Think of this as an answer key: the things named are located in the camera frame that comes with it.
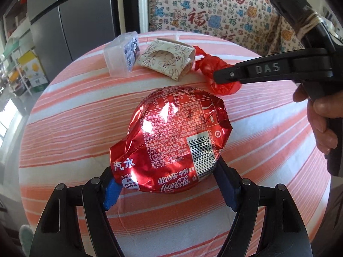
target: round table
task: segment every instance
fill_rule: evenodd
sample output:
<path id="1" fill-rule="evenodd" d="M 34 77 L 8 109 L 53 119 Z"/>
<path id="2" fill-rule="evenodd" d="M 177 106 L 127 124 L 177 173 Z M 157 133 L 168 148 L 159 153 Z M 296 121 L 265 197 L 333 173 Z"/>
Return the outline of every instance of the round table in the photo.
<path id="1" fill-rule="evenodd" d="M 157 37 L 139 35 L 144 51 Z M 230 64 L 258 57 L 238 45 L 206 35 L 178 32 L 179 40 L 198 45 Z M 109 166 L 109 148 L 121 140 L 131 114 L 156 88 L 196 86 L 209 91 L 204 77 L 188 73 L 180 81 L 135 67 L 129 78 L 109 76 L 104 45 L 71 63 L 48 86 L 33 108 L 20 151 L 20 189 L 29 223 L 36 228 L 58 183 L 75 186 L 100 176 Z M 222 156 L 242 177 L 256 184 L 287 185 L 312 240 L 320 226 L 330 190 L 324 156 L 316 149 L 306 118 L 306 102 L 293 103 L 291 81 L 243 85 L 224 96 L 233 131 Z M 107 216 L 126 256 L 216 256 L 235 213 L 225 205 L 213 176 L 179 194 L 123 189 Z M 264 209 L 260 208 L 248 256 L 256 251 Z M 94 255 L 83 210 L 80 230 Z"/>

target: finger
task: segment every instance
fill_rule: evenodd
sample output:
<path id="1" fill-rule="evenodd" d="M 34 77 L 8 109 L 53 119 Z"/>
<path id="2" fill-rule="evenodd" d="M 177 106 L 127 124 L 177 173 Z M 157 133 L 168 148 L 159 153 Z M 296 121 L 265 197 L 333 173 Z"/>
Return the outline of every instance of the finger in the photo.
<path id="1" fill-rule="evenodd" d="M 327 146 L 322 145 L 321 143 L 317 143 L 317 148 L 320 150 L 323 154 L 329 154 L 330 153 L 330 148 Z"/>
<path id="2" fill-rule="evenodd" d="M 343 91 L 317 99 L 313 107 L 315 112 L 321 116 L 327 118 L 343 117 Z"/>
<path id="3" fill-rule="evenodd" d="M 308 100 L 307 102 L 307 119 L 313 129 L 317 129 L 321 133 L 326 131 L 326 119 L 315 112 L 313 109 L 313 102 L 311 100 Z"/>
<path id="4" fill-rule="evenodd" d="M 293 101 L 294 102 L 301 102 L 307 98 L 308 98 L 308 94 L 305 91 L 305 89 L 303 88 L 303 86 L 300 84 L 293 94 Z"/>
<path id="5" fill-rule="evenodd" d="M 338 144 L 337 135 L 331 130 L 328 129 L 324 133 L 321 133 L 317 129 L 313 128 L 314 137 L 316 138 L 317 144 L 322 144 L 323 146 L 335 149 Z"/>

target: barcode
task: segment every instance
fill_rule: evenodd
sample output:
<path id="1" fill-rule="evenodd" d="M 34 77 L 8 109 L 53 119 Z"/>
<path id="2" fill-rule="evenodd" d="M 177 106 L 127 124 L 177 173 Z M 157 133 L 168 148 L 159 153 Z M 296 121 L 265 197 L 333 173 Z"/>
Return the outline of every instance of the barcode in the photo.
<path id="1" fill-rule="evenodd" d="M 187 137 L 187 142 L 198 178 L 201 179 L 213 170 L 216 163 L 209 133 L 204 131 Z"/>

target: translucent plastic box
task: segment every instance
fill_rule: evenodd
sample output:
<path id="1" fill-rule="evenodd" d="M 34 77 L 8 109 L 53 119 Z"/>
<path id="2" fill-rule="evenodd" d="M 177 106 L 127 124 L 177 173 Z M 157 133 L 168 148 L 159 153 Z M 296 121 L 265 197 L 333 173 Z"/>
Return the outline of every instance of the translucent plastic box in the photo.
<path id="1" fill-rule="evenodd" d="M 111 77 L 128 77 L 138 54 L 137 32 L 121 34 L 107 44 L 104 48 L 104 57 Z"/>

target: crumpled red package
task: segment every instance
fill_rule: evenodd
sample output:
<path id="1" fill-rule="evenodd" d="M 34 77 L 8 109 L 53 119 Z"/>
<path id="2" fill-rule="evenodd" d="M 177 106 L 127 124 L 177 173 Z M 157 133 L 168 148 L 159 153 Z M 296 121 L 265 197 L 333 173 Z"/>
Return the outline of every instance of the crumpled red package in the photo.
<path id="1" fill-rule="evenodd" d="M 226 67 L 232 67 L 234 65 L 229 65 L 219 57 L 205 53 L 205 51 L 203 51 L 198 46 L 194 46 L 194 48 L 196 51 L 196 56 L 204 56 L 203 58 L 195 62 L 195 71 L 200 69 L 202 74 L 205 75 L 206 80 L 210 84 L 210 87 L 213 90 L 214 94 L 225 96 L 229 94 L 234 94 L 241 88 L 242 84 L 240 82 L 232 82 L 218 85 L 213 80 L 213 73 L 216 70 L 220 70 Z"/>
<path id="2" fill-rule="evenodd" d="M 158 89 L 136 108 L 126 138 L 110 148 L 114 179 L 132 190 L 190 189 L 213 171 L 231 130 L 218 97 L 187 86 Z"/>

